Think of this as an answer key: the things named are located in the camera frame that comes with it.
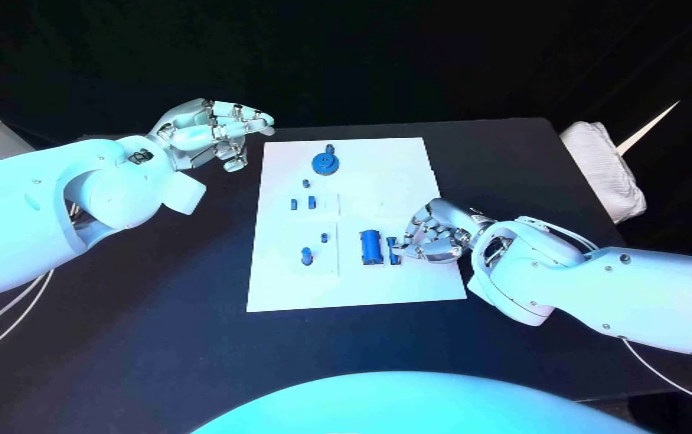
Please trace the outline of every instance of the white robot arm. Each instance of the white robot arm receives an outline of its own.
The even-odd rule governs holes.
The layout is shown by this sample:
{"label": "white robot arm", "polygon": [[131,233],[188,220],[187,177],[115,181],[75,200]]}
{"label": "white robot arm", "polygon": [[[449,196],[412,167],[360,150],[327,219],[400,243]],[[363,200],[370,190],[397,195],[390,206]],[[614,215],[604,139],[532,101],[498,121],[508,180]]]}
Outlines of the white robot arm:
{"label": "white robot arm", "polygon": [[690,257],[596,249],[537,219],[495,222],[433,199],[413,215],[395,252],[444,263],[468,251],[468,289],[516,321],[539,326],[557,308],[602,334],[692,353]]}
{"label": "white robot arm", "polygon": [[[246,165],[245,134],[273,133],[273,119],[239,104],[196,99],[144,136],[93,139],[0,161],[0,292],[138,226],[161,204],[190,214],[206,187],[180,170],[217,157]],[[85,215],[75,223],[64,201]]]}

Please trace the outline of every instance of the white cable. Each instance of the white cable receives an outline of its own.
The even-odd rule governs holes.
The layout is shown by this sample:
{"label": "white cable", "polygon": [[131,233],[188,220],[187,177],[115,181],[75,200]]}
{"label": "white cable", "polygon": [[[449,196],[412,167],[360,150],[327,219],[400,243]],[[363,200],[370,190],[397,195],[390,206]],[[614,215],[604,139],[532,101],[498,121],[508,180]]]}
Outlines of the white cable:
{"label": "white cable", "polygon": [[674,386],[681,392],[689,394],[692,396],[692,391],[687,391],[680,385],[677,385],[650,365],[648,363],[641,359],[641,356],[637,354],[637,351],[631,348],[630,343],[627,342],[627,339],[622,339],[624,345],[627,346],[627,349],[631,351],[634,354],[635,358],[641,361],[641,364],[651,370],[651,372],[671,385]]}
{"label": "white cable", "polygon": [[31,282],[31,285],[24,289],[24,292],[14,298],[14,300],[2,307],[0,310],[0,316],[10,310],[11,306],[24,298],[24,296],[28,294],[30,290],[34,288],[36,284],[38,281],[43,279],[46,275],[41,274],[34,281]]}
{"label": "white cable", "polygon": [[33,305],[36,304],[36,301],[38,300],[40,295],[43,294],[43,290],[46,289],[47,283],[50,282],[50,277],[53,276],[53,271],[54,271],[54,269],[50,269],[50,270],[47,271],[47,274],[43,274],[43,276],[40,276],[40,278],[46,277],[46,282],[44,282],[43,285],[40,286],[38,293],[36,294],[36,297],[33,298],[33,301],[31,301],[31,303],[28,304],[28,307],[26,308],[24,312],[23,312],[21,315],[18,316],[18,319],[14,321],[14,323],[11,324],[11,326],[8,327],[8,329],[2,332],[2,335],[0,336],[0,341],[4,339],[4,336],[11,332],[11,330],[17,327],[17,324],[21,322],[21,319],[23,319],[23,318],[26,317],[26,315],[28,314],[28,311],[31,310],[31,307],[33,307]]}

